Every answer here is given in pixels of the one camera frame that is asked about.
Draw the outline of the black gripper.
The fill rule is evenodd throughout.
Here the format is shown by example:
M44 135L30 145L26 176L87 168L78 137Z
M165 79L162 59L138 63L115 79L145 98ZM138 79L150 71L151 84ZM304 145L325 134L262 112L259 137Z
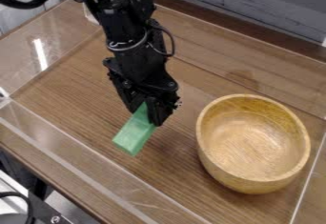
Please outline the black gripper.
M114 57L103 61L108 76L122 101L131 113L143 103L149 120L161 127L177 109L178 84L167 72L170 54L163 38L150 38L134 43L107 42Z

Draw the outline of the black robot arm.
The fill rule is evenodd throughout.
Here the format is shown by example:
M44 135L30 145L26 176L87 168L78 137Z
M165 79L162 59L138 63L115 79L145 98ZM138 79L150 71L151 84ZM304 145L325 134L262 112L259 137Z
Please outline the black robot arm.
M171 32L153 18L154 0L78 0L92 14L114 56L103 61L108 77L131 112L147 107L151 124L162 126L178 102L178 83L166 65L177 43Z

